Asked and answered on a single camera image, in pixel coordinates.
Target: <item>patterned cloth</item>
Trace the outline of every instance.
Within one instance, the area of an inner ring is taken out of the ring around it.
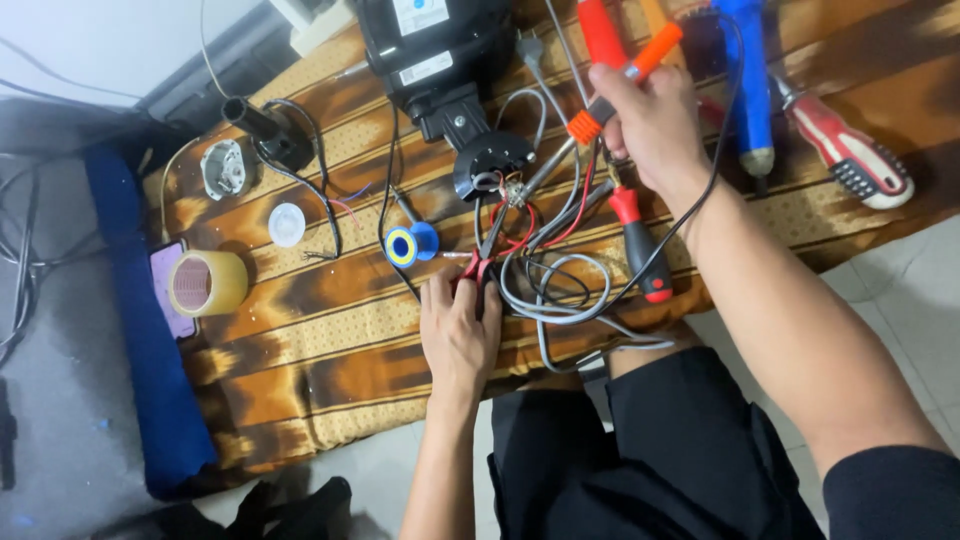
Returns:
[[[672,8],[687,1],[671,2]],[[774,236],[789,245],[813,270],[822,272],[867,249],[902,237],[953,215],[960,208],[956,166],[960,160],[960,8],[956,0],[796,0],[772,4],[768,17],[768,58],[796,83],[825,94],[827,103],[851,123],[900,155],[914,174],[918,191],[906,206],[868,209],[846,196],[828,178],[812,148],[777,114],[778,166],[771,194],[751,200],[750,210]],[[560,6],[564,32],[581,72],[588,55],[573,3]],[[648,37],[638,3],[620,6],[617,19],[635,52]],[[544,40],[543,71],[567,114],[579,97],[556,33],[540,2],[516,8],[521,28],[536,27]],[[724,101],[719,34],[700,25],[685,43],[698,91]],[[333,80],[334,73],[363,58],[357,27],[345,30],[299,61],[258,92],[263,103],[292,96],[320,123],[330,168],[331,197],[343,197],[372,183],[350,202],[360,227],[341,210],[343,256],[336,261],[304,261],[302,251],[328,251],[329,228],[318,200],[303,186],[270,171],[239,198],[214,202],[204,194],[199,160],[215,140],[240,132],[218,126],[172,167],[165,202],[170,232],[189,247],[240,255],[250,271],[251,290],[230,315],[206,317],[200,337],[181,347],[183,366],[220,456],[213,475],[223,485],[250,473],[310,457],[361,437],[423,417],[430,373],[418,336],[419,306],[395,276],[376,244],[376,223],[391,138],[391,107],[381,83],[368,71]],[[493,115],[510,92],[534,86],[515,61],[488,104]],[[511,104],[502,128],[532,136],[540,106],[526,98]],[[708,148],[716,133],[705,126]],[[462,203],[451,183],[454,154],[443,143],[427,144],[409,120],[400,117],[402,179],[413,207],[440,231],[445,250],[465,251],[473,242],[471,205]],[[550,114],[539,155],[553,152],[564,138]],[[316,163],[303,174],[317,180]],[[736,164],[724,161],[724,176],[748,199],[751,182]],[[627,184],[636,172],[623,169]],[[598,173],[597,182],[606,177]],[[534,204],[544,216],[561,207],[571,187],[572,159],[538,192]],[[158,223],[159,176],[145,183]],[[306,214],[307,233],[293,249],[272,244],[267,218],[276,205],[290,202]],[[654,235],[663,235],[672,216],[655,194],[640,188],[641,211]],[[404,224],[396,207],[386,228]],[[521,225],[508,228],[519,233]],[[606,205],[589,213],[564,250],[605,261],[614,283],[627,281],[620,225]],[[637,329],[657,329],[684,315],[711,308],[697,269],[682,242],[667,245],[675,298],[651,306],[635,294],[617,314]],[[418,262],[407,272],[422,283],[444,262]],[[573,264],[570,271],[591,287],[602,286],[595,271]],[[613,337],[600,324],[550,328],[549,349],[556,359],[578,356]],[[503,345],[489,392],[516,387],[540,369],[532,322],[508,317]]]

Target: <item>label sticker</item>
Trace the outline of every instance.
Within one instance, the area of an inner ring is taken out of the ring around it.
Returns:
[[[415,63],[403,71],[400,71],[400,81],[404,86],[409,86],[424,77],[429,77],[434,73],[440,73],[451,65],[453,65],[453,57],[450,56],[450,51],[443,51],[433,58]]]
[[[450,18],[446,0],[394,0],[400,35],[413,34]]]

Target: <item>blue solder spool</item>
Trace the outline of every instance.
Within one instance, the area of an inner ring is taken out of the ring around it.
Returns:
[[[418,221],[409,229],[393,227],[384,240],[387,258],[397,268],[407,268],[415,260],[429,260],[440,249],[440,237],[428,223]]]

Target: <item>red and white screwdriver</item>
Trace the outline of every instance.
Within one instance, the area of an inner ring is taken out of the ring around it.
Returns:
[[[872,209],[895,209],[913,197],[913,179],[893,152],[851,128],[816,96],[770,76],[777,82],[783,111],[817,149],[838,184]]]

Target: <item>tile floor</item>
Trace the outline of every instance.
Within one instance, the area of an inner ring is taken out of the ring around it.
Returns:
[[[823,278],[879,334],[934,427],[960,453],[958,238],[960,216],[857,257]],[[687,322],[717,349],[747,399],[767,410],[800,476],[804,500],[825,526],[827,512],[820,479],[804,438],[760,390],[716,311],[687,317]],[[475,429],[473,475],[478,540],[500,537],[493,517],[492,486],[486,464],[486,456],[492,450],[490,412],[489,403],[481,404]],[[356,518],[351,538],[396,538],[422,430],[422,422],[404,426],[322,454],[311,462],[312,488],[332,475],[349,480]],[[228,523],[247,490],[249,486],[197,504],[211,518]]]

